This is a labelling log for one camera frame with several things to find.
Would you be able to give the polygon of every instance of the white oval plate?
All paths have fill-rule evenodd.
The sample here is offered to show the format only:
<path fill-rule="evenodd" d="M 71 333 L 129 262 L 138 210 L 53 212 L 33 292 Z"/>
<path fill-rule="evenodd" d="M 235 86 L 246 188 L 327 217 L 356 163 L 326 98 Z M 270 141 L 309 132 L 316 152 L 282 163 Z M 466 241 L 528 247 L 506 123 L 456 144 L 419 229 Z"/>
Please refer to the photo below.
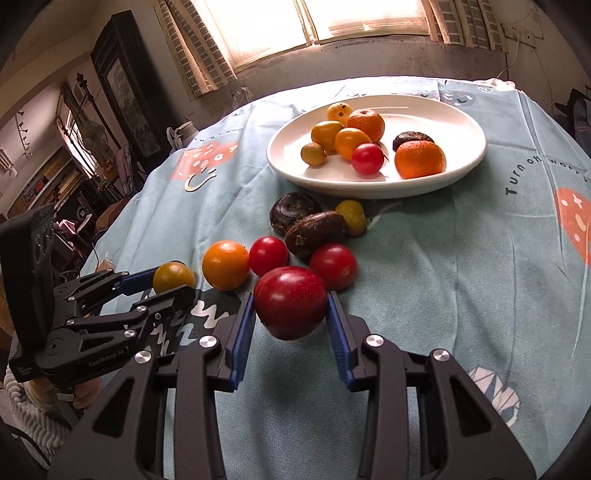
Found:
<path fill-rule="evenodd" d="M 389 158 L 371 177 L 358 174 L 351 163 L 331 155 L 319 168 L 308 166 L 300 150 L 311 142 L 310 131 L 326 120 L 322 106 L 285 124 L 267 146 L 267 161 L 273 170 L 296 185 L 337 197 L 393 199 L 432 192 L 451 185 L 476 167 L 486 150 L 486 138 L 476 121 L 455 107 L 411 95 L 368 95 L 345 99 L 353 110 L 371 108 L 382 115 L 386 130 L 382 149 Z M 447 159 L 443 173 L 403 180 L 394 167 L 394 138 L 407 131 L 429 135 Z"/>

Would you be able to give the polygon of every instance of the tablecloth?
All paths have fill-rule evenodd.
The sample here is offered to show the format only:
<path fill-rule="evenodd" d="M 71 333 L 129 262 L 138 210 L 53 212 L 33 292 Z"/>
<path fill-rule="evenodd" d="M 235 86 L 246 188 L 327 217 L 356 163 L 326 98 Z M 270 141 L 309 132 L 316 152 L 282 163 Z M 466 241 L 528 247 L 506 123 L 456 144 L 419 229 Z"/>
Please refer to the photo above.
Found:
<path fill-rule="evenodd" d="M 268 211 L 275 200 L 298 190 L 267 165 L 272 135 L 318 106 L 395 93 L 468 113 L 485 132 L 486 156 L 450 187 L 364 201 L 368 231 L 347 241 L 360 276 L 340 298 L 346 311 L 402 349 L 452 352 L 541 475 L 591 400 L 591 161 L 523 92 L 444 79 L 372 77 L 256 100 L 199 132 L 187 150 L 152 172 L 97 251 L 119 271 L 181 260 L 200 272 L 200 260 L 215 241 L 233 239 L 248 248 L 272 234 Z M 326 209 L 341 200 L 314 196 Z M 91 256 L 83 272 L 95 264 Z M 157 325 L 152 351 L 175 351 L 210 331 L 220 317 L 236 313 L 255 282 L 252 276 L 236 292 L 221 293 L 200 275 L 191 315 L 168 328 Z M 122 297 L 103 312 L 124 312 L 135 300 Z M 282 342 L 257 323 L 244 382 L 237 393 L 216 398 L 229 480 L 355 477 L 366 395 L 348 393 L 339 381 L 324 326 Z M 169 420 L 173 399 L 171 391 Z M 417 476 L 412 395 L 409 404 L 411 473 Z M 166 474 L 173 478 L 171 421 L 165 449 Z"/>

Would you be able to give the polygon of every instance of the dark brown fruit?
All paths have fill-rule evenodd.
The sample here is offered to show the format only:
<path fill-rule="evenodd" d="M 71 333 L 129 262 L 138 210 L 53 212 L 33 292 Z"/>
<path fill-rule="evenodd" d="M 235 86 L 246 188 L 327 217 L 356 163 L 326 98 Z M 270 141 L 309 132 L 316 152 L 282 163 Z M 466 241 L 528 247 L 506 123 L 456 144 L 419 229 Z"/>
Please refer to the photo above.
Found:
<path fill-rule="evenodd" d="M 347 222 L 341 214 L 334 211 L 315 213 L 288 230 L 285 244 L 296 257 L 308 260 L 318 247 L 342 243 L 346 230 Z"/>
<path fill-rule="evenodd" d="M 271 207 L 269 220 L 273 230 L 279 235 L 285 236 L 298 220 L 321 211 L 320 204 L 310 195 L 291 192 L 286 193 Z"/>
<path fill-rule="evenodd" d="M 392 143 L 392 148 L 394 149 L 394 152 L 396 152 L 396 150 L 398 150 L 398 147 L 403 143 L 413 142 L 415 140 L 424 140 L 426 142 L 435 143 L 431 137 L 422 134 L 421 132 L 403 132 L 394 139 L 394 142 Z"/>

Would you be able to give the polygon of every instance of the window frame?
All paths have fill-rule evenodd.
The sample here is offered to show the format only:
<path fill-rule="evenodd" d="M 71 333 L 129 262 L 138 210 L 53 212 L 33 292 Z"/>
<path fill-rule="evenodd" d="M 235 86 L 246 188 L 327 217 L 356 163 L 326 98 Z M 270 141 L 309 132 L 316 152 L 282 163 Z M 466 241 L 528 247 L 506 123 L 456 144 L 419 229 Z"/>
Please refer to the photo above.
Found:
<path fill-rule="evenodd" d="M 212 22 L 215 25 L 217 32 L 216 32 L 216 34 L 212 33 L 212 36 L 216 39 L 216 42 L 223 40 L 223 34 L 222 34 L 221 30 L 219 29 L 219 27 L 217 26 L 215 17 L 212 15 L 209 7 L 207 7 L 207 3 L 205 3 L 205 1 L 203 1 L 203 0 L 202 1 L 192 0 L 192 1 L 193 1 L 193 4 L 195 5 L 196 8 L 202 8 L 202 7 L 206 8 L 207 12 L 205 12 L 205 15 L 203 16 L 204 21 L 206 21 L 206 19 L 207 19 L 208 21 Z M 223 52 L 225 52 L 225 54 L 227 56 L 227 61 L 230 63 L 230 66 L 232 67 L 232 69 L 234 70 L 235 73 L 242 72 L 242 71 L 250 68 L 251 66 L 253 66 L 263 60 L 272 59 L 274 57 L 278 57 L 280 55 L 290 53 L 293 51 L 302 50 L 304 48 L 311 47 L 314 45 L 321 46 L 321 45 L 326 45 L 326 44 L 330 44 L 330 43 L 334 43 L 334 42 L 342 41 L 342 40 L 352 40 L 352 39 L 356 39 L 356 38 L 384 37 L 384 36 L 392 36 L 392 35 L 414 35 L 414 36 L 420 36 L 420 37 L 432 37 L 433 36 L 433 33 L 431 32 L 432 26 L 429 22 L 428 13 L 426 11 L 423 0 L 417 0 L 417 5 L 418 5 L 418 8 L 421 13 L 420 17 L 418 17 L 418 18 L 421 18 L 423 20 L 423 22 L 424 22 L 423 26 L 418 27 L 417 25 L 408 25 L 405 27 L 402 25 L 397 25 L 395 27 L 377 28 L 372 31 L 351 31 L 348 33 L 339 34 L 334 37 L 326 38 L 326 39 L 319 39 L 318 32 L 316 30 L 316 26 L 314 24 L 314 21 L 312 19 L 312 16 L 311 16 L 311 13 L 308 9 L 308 6 L 306 5 L 306 0 L 292 0 L 292 1 L 295 6 L 295 10 L 297 12 L 297 15 L 299 17 L 304 36 L 307 40 L 306 43 L 294 46 L 292 48 L 288 48 L 286 50 L 276 51 L 273 53 L 261 53 L 261 54 L 254 56 L 254 57 L 251 57 L 249 60 L 239 61 L 239 62 L 235 63 L 235 59 L 234 59 L 232 53 L 229 51 L 228 47 L 226 46 L 226 43 L 223 42 L 223 48 L 222 48 L 222 46 L 220 46 L 220 49 Z"/>

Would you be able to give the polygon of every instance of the small yellow fruit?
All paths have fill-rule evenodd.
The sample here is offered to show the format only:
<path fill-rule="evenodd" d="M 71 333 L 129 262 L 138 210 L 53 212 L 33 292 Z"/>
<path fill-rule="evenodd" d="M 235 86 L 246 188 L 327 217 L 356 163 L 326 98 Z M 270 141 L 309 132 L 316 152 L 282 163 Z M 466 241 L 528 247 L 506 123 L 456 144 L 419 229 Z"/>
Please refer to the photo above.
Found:
<path fill-rule="evenodd" d="M 320 167 L 326 161 L 322 145 L 308 143 L 301 148 L 301 159 L 310 167 Z"/>
<path fill-rule="evenodd" d="M 349 115 L 352 111 L 353 109 L 349 106 L 348 103 L 333 103 L 326 111 L 326 118 L 328 120 L 336 120 L 337 122 L 340 122 L 346 126 L 347 120 L 349 120 Z"/>
<path fill-rule="evenodd" d="M 154 273 L 152 287 L 156 294 L 172 290 L 181 285 L 190 285 L 193 288 L 197 286 L 195 273 L 181 262 L 168 262 L 160 265 L 156 273 Z"/>
<path fill-rule="evenodd" d="M 347 236 L 358 236 L 365 232 L 366 222 L 363 207 L 355 200 L 343 200 L 335 212 L 341 214 L 347 223 Z"/>
<path fill-rule="evenodd" d="M 343 129 L 340 122 L 320 122 L 316 125 L 310 134 L 312 141 L 322 145 L 327 153 L 335 151 L 335 137 Z"/>

